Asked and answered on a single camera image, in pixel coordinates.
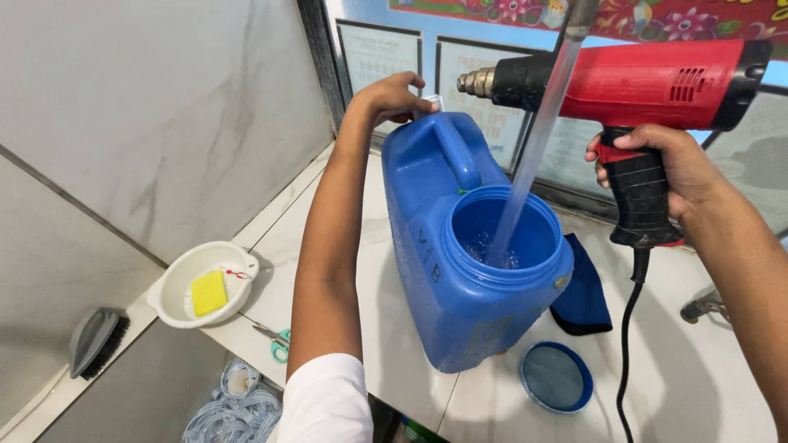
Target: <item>white rope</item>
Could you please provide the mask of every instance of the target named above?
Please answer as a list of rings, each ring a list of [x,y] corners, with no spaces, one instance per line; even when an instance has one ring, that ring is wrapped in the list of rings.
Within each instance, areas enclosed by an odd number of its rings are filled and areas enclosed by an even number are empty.
[[[227,387],[230,375],[246,370],[249,381],[243,393]],[[235,358],[221,376],[221,388],[215,389],[209,402],[191,419],[182,443],[265,443],[282,416],[276,397],[257,389],[260,373],[242,359]]]

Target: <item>black bristles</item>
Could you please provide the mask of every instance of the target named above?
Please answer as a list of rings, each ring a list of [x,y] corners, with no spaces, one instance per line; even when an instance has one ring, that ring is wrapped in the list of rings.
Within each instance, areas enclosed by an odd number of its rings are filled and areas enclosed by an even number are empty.
[[[80,374],[82,378],[90,380],[96,375],[99,375],[102,368],[110,361],[112,356],[115,355],[115,351],[121,346],[121,340],[123,336],[126,335],[126,331],[131,322],[130,319],[122,316],[117,320],[115,329],[112,329],[112,333],[110,337],[106,339],[106,343],[102,346],[101,351],[98,351],[98,354],[91,364],[87,365],[82,371],[82,374]]]

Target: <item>heat gun handle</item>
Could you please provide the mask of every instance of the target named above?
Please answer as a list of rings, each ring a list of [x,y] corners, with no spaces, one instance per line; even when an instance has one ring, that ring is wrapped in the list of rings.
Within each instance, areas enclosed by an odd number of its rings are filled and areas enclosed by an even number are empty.
[[[683,243],[682,234],[667,219],[668,184],[662,154],[650,147],[617,149],[611,147],[614,139],[603,135],[597,146],[619,207],[610,241],[633,248]]]

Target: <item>red heat gun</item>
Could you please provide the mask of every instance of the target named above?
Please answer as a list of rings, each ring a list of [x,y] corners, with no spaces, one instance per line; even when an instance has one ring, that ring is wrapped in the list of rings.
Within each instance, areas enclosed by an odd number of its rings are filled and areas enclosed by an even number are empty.
[[[755,97],[771,55],[765,40],[643,43],[580,51],[562,117],[599,121],[600,160],[619,208],[610,240],[633,248],[671,246],[682,234],[667,219],[668,184],[659,151],[616,149],[635,126],[730,131]],[[556,53],[507,58],[463,74],[460,92],[501,106],[539,109]]]

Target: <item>scissors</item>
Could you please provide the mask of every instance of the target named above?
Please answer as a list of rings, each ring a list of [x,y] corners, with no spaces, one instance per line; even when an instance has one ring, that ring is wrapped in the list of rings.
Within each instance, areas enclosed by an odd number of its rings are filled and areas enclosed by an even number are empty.
[[[257,322],[255,322],[252,327],[264,333],[268,338],[273,340],[273,343],[271,344],[271,356],[277,363],[288,362],[288,353],[290,352],[290,328],[287,328],[277,334]],[[277,354],[277,351],[281,352],[284,357],[280,357]]]

